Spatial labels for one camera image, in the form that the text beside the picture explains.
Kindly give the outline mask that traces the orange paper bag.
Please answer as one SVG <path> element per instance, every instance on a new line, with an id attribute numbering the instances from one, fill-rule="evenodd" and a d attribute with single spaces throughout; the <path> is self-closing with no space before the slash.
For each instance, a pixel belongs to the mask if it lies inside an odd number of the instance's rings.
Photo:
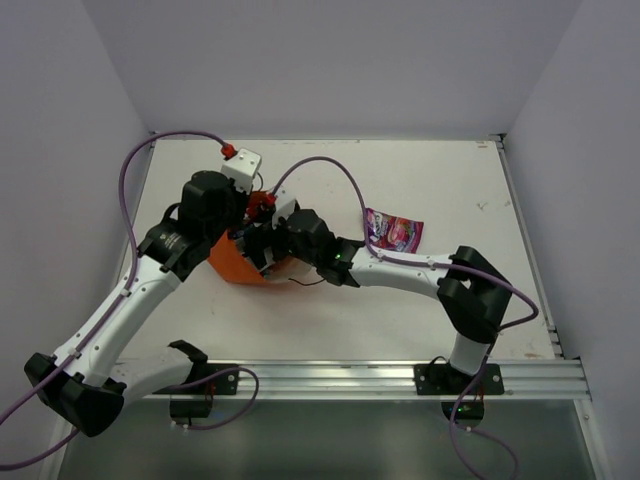
<path id="1" fill-rule="evenodd" d="M 255 191 L 250 194 L 244 225 L 252 222 L 259 223 L 260 203 L 264 199 L 266 191 Z M 304 277 L 310 273 L 311 267 L 297 259 L 295 259 L 293 267 L 286 270 L 257 270 L 244 257 L 244 250 L 238 251 L 236 249 L 233 241 L 228 238 L 228 231 L 211 249 L 208 262 L 224 281 L 236 285 L 267 286 L 290 283 L 311 287 L 324 282 L 322 278 L 305 279 Z"/>

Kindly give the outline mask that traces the purple Fox's candy bag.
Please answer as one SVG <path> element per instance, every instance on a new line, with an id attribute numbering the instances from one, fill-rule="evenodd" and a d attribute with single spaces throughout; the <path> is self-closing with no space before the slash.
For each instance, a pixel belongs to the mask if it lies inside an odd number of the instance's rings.
<path id="1" fill-rule="evenodd" d="M 404 217 L 366 209 L 366 238 L 374 247 L 400 253 L 416 253 L 424 223 Z"/>

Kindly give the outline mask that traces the blue white snack packet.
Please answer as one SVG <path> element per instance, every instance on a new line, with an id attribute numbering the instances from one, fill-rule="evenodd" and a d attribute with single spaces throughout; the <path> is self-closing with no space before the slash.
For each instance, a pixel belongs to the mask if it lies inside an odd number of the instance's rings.
<path id="1" fill-rule="evenodd" d="M 238 251 L 243 251 L 246 247 L 246 242 L 251 238 L 254 233 L 255 226 L 253 224 L 244 225 L 241 228 L 235 229 L 228 234 L 228 238 L 233 241 Z"/>

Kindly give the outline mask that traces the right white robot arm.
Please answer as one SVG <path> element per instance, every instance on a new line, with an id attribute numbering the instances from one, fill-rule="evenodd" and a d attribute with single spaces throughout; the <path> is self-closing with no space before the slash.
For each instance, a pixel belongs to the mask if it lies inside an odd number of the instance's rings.
<path id="1" fill-rule="evenodd" d="M 449 256 L 369 248 L 335 235 L 312 209 L 246 227 L 239 248 L 261 273 L 295 259 L 334 286 L 385 287 L 439 301 L 456 330 L 445 379 L 461 393 L 480 382 L 512 297 L 511 284 L 472 247 Z"/>

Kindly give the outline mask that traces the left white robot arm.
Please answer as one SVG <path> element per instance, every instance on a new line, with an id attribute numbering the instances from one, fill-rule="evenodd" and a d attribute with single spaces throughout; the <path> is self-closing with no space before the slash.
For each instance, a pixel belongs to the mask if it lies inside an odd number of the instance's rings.
<path id="1" fill-rule="evenodd" d="M 148 394 L 193 393 L 210 385 L 207 356 L 182 340 L 157 357 L 129 365 L 118 359 L 150 314 L 242 222 L 253 178 L 230 169 L 191 177 L 180 202 L 134 247 L 130 272 L 94 314 L 53 354 L 36 353 L 26 362 L 25 373 L 46 406 L 95 437 Z"/>

